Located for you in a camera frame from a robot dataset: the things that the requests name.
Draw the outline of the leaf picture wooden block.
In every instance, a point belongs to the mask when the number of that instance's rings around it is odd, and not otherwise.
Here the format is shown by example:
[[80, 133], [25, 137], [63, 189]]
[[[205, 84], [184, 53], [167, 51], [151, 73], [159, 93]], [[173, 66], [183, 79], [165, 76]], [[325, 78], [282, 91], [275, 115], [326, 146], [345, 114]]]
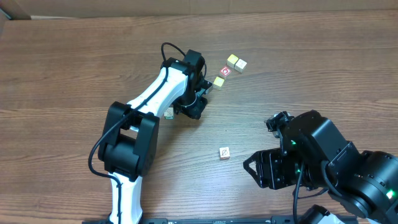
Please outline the leaf picture wooden block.
[[220, 159], [229, 159], [230, 158], [229, 147], [219, 148], [219, 153], [220, 153]]

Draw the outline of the yellow S wooden block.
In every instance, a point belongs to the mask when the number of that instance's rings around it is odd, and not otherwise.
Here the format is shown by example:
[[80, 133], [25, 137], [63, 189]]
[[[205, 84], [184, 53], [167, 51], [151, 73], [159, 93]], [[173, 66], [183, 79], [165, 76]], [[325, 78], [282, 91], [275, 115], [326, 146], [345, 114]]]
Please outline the yellow S wooden block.
[[174, 108], [173, 107], [168, 107], [166, 111], [164, 112], [164, 118], [165, 119], [174, 119]]

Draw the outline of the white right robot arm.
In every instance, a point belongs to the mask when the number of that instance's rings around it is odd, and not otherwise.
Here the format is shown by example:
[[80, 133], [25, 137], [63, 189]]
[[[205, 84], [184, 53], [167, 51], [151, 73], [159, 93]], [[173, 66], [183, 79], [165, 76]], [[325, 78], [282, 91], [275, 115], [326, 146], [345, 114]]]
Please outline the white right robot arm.
[[299, 218], [299, 190], [321, 189], [347, 212], [378, 223], [397, 223], [397, 157], [382, 151], [359, 152], [333, 122], [315, 110], [298, 116], [275, 114], [266, 126], [280, 145], [255, 152], [244, 169], [261, 188], [293, 185], [293, 218]]

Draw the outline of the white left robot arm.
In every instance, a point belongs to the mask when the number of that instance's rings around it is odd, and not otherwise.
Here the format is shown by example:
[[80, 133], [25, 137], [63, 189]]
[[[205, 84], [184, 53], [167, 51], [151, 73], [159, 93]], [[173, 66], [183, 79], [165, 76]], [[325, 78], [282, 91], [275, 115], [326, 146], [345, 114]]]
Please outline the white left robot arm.
[[202, 56], [169, 58], [159, 76], [137, 98], [115, 101], [108, 110], [103, 134], [93, 146], [112, 184], [113, 205], [107, 223], [139, 223], [141, 187], [157, 150], [160, 118], [169, 107], [191, 119], [200, 119], [207, 104], [210, 82]]

